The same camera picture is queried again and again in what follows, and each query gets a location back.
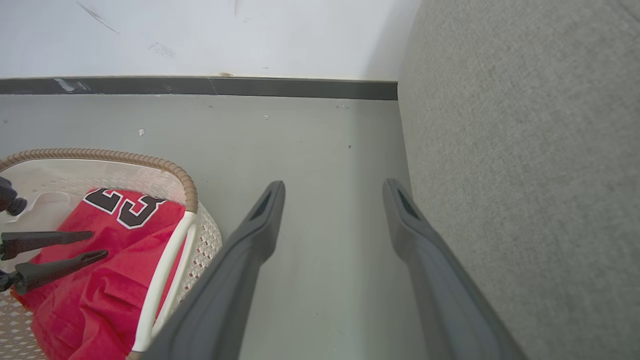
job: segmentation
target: basket handle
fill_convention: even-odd
[[[130,152],[97,149],[37,149],[22,151],[0,160],[0,172],[19,163],[38,159],[103,160],[117,163],[143,165],[166,171],[175,176],[184,187],[185,210],[198,213],[198,192],[191,177],[171,161]]]

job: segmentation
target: red cloth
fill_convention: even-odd
[[[133,347],[147,288],[184,206],[165,201],[141,227],[128,229],[117,221],[125,199],[135,204],[133,212],[144,204],[138,201],[141,194],[117,192],[124,198],[113,214],[82,201],[58,228],[93,231],[93,238],[46,247],[31,262],[70,259],[102,249],[109,251],[106,259],[24,296],[14,293],[33,312],[31,329],[49,359],[125,359]],[[169,279],[177,263],[174,261]],[[170,281],[167,283],[161,304]]]

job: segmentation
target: white wall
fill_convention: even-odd
[[[0,78],[396,81],[419,2],[0,0]]]

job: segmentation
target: laundry basket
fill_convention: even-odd
[[[160,257],[145,297],[133,346],[137,352],[148,348],[152,337],[222,247],[220,231],[198,202],[191,178],[171,161],[119,151],[40,149],[23,151],[0,160],[0,176],[11,181],[13,189],[30,205],[43,193],[61,193],[75,199],[95,188],[130,190],[185,205],[184,216]],[[0,213],[0,231],[11,221],[6,213]],[[55,230],[55,227],[11,229],[44,230]],[[156,319],[167,277],[183,241],[177,271]],[[6,267],[7,264],[3,264],[4,271],[12,271]],[[0,293],[0,360],[45,359],[30,329],[32,317],[33,314],[26,311],[9,291]]]

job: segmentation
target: white plastic handle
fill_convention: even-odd
[[[160,298],[162,297],[166,279],[169,276],[175,257],[180,250],[180,246],[185,239],[185,235],[187,235],[189,228],[195,223],[196,217],[197,215],[190,211],[184,212],[184,216],[180,222],[178,222],[173,234],[171,234],[171,238],[169,238],[169,242],[164,248],[162,256],[160,256],[154,276],[151,278],[151,283],[149,284],[149,290],[147,291],[145,302],[142,305],[142,312],[140,313],[140,319],[138,320],[138,329],[136,330],[136,342],[133,344],[132,351],[143,352],[148,349],[151,344],[151,332],[156,319],[158,305],[160,305]],[[170,301],[171,298],[167,296],[165,302]]]

